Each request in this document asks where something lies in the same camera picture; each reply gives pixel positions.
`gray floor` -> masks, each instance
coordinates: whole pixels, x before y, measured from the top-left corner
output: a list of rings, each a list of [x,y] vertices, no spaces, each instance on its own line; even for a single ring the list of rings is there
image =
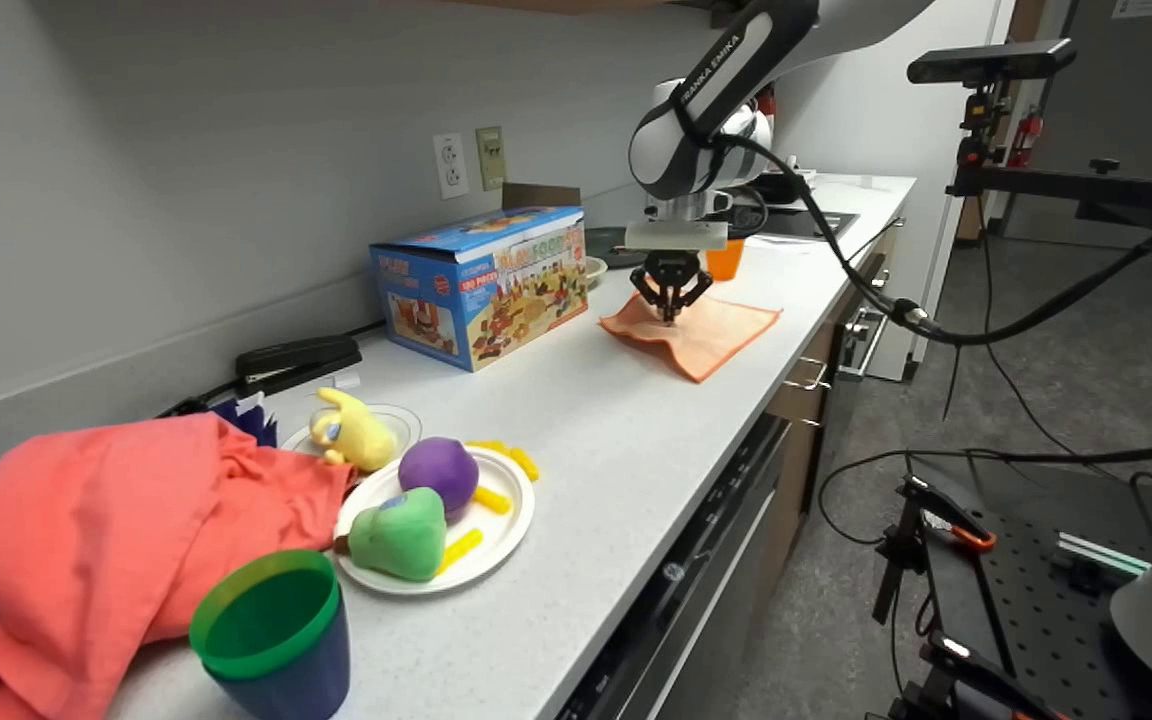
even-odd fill
[[[1069,282],[1116,262],[1103,248],[994,241],[997,321],[1011,321]],[[985,254],[956,248],[940,321],[982,327]],[[1061,321],[1001,346],[1037,416],[1079,454],[1152,443],[1152,256]],[[820,468],[902,448],[1047,448],[985,351],[964,351],[960,394],[945,416],[951,351],[931,348],[911,383],[847,380],[832,397]],[[895,519],[895,468],[835,484],[832,515],[875,535]],[[886,712],[895,682],[889,634],[868,620],[882,561],[809,519],[780,600],[753,653],[740,720],[832,720]],[[919,675],[915,639],[895,637],[904,675]]]

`cardboard box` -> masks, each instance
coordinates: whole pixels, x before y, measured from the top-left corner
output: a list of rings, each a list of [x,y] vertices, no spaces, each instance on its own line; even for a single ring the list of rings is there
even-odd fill
[[[587,310],[580,266],[580,207],[509,207],[372,244],[390,336],[467,371],[580,317]]]

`countertop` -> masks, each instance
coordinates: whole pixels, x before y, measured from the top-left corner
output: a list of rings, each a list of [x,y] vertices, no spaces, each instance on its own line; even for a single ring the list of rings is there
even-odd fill
[[[846,254],[860,254],[911,179],[817,176],[814,187],[820,207],[860,214],[846,234]],[[839,290],[820,241],[750,241],[740,275],[712,297],[783,312],[706,383],[600,334],[631,294],[627,271],[613,271],[580,321],[484,371],[370,336],[352,394],[416,411],[423,438],[521,443],[545,482],[530,539],[479,584],[390,600],[343,582],[352,691],[342,718],[558,718]],[[315,389],[277,397],[279,421],[299,430]],[[235,706],[174,643],[135,659],[113,718],[235,718]]]

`blue cup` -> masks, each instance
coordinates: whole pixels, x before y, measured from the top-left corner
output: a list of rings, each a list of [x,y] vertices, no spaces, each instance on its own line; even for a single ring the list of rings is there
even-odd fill
[[[272,553],[226,577],[188,643],[255,720],[321,720],[347,697],[343,600],[321,553]]]

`orange cloth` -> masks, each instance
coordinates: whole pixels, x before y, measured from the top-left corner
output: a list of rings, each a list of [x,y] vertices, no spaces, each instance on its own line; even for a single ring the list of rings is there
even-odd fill
[[[617,317],[605,317],[605,334],[664,358],[693,383],[706,383],[746,346],[776,326],[776,310],[727,306],[700,297],[672,326],[664,326],[648,299],[631,297]]]
[[[0,462],[0,718],[105,718],[147,639],[272,550],[324,550],[347,474],[218,416],[38,438]]]

